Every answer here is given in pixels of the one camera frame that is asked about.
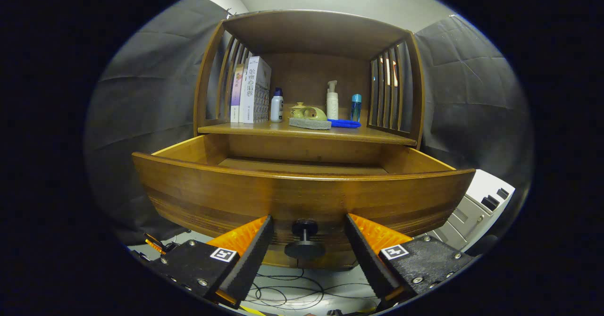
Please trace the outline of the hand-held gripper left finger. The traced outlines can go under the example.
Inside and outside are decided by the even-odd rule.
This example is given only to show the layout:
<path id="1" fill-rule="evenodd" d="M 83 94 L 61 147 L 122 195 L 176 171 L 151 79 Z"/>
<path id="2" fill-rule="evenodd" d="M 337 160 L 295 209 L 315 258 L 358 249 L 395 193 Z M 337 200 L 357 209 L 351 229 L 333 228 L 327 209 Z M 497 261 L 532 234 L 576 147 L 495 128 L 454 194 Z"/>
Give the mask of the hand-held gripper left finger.
<path id="1" fill-rule="evenodd" d="M 246 299 L 272 241 L 270 215 L 255 219 L 208 242 L 194 239 L 160 246 L 158 259 L 144 256 L 144 266 L 184 292 L 238 309 Z"/>

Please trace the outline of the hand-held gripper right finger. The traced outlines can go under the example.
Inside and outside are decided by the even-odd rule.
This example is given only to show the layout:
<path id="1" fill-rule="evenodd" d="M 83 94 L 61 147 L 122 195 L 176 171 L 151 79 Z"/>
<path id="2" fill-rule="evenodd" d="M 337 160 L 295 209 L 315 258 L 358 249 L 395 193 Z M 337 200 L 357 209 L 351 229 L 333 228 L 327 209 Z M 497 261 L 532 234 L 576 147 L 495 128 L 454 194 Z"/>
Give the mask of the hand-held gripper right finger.
<path id="1" fill-rule="evenodd" d="M 354 214 L 344 232 L 367 282 L 389 309 L 435 290 L 472 264 L 475 258 L 436 237 L 416 239 Z"/>

